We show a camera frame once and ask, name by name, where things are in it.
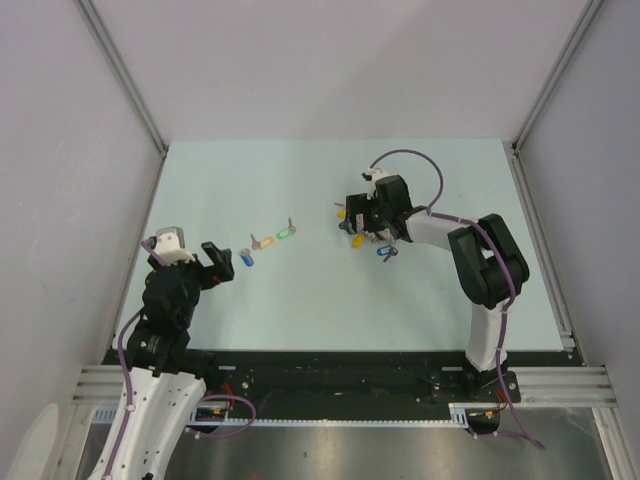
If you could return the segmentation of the yellow tag key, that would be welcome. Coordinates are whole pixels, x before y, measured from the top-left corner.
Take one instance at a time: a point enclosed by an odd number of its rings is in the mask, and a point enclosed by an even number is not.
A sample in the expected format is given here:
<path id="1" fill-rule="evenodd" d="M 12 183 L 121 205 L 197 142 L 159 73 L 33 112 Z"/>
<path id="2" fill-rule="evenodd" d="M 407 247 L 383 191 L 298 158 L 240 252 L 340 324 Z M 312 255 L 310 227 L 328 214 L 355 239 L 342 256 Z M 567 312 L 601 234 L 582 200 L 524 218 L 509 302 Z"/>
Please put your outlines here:
<path id="1" fill-rule="evenodd" d="M 336 214 L 336 216 L 340 220 L 344 220 L 346 218 L 346 216 L 347 216 L 346 206 L 344 204 L 341 204 L 341 203 L 335 203 L 335 206 L 339 208 L 339 211 Z"/>
<path id="2" fill-rule="evenodd" d="M 353 249 L 358 249 L 364 244 L 364 241 L 365 241 L 364 235 L 356 234 L 351 241 L 351 247 Z"/>

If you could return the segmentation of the metal disc keyring organizer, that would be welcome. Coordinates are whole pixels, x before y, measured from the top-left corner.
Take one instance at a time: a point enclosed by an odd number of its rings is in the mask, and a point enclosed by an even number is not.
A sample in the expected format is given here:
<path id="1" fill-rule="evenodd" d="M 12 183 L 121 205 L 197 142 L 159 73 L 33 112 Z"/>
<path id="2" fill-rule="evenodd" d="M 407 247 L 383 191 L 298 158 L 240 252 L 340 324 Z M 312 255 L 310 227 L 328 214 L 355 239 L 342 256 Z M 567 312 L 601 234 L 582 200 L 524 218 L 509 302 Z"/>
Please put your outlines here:
<path id="1" fill-rule="evenodd" d="M 391 244 L 396 242 L 396 239 L 391 234 L 389 229 L 383 229 L 379 231 L 361 230 L 360 234 L 363 235 L 368 241 L 375 244 Z"/>

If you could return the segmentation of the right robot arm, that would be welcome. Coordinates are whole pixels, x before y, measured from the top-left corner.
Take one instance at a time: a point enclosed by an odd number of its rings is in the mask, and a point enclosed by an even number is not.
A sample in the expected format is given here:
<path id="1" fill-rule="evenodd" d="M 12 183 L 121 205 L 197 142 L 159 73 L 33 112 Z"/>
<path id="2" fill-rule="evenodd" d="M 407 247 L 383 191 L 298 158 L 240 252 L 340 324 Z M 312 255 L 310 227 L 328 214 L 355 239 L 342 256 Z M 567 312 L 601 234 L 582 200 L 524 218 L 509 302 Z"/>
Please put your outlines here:
<path id="1" fill-rule="evenodd" d="M 371 170 L 367 193 L 345 200 L 340 228 L 386 243 L 404 241 L 431 245 L 452 256 L 459 284 L 472 304 L 465 349 L 463 393 L 484 401 L 506 374 L 504 348 L 509 310 L 530 278 L 530 269 L 502 216 L 469 219 L 415 205 L 399 175 Z"/>

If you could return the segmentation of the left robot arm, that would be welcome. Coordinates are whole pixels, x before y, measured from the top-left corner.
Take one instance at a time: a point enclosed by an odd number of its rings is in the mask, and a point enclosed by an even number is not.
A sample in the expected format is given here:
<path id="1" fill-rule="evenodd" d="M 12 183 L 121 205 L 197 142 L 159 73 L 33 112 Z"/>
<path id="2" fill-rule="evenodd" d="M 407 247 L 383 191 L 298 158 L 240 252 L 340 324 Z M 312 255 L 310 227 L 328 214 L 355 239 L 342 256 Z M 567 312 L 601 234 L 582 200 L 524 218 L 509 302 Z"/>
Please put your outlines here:
<path id="1" fill-rule="evenodd" d="M 148 247 L 142 306 L 117 339 L 124 384 L 93 479 L 163 478 L 197 402 L 220 390 L 214 355 L 187 347 L 189 327 L 202 293 L 235 272 L 230 250 L 201 248 L 208 266 L 159 236 Z"/>

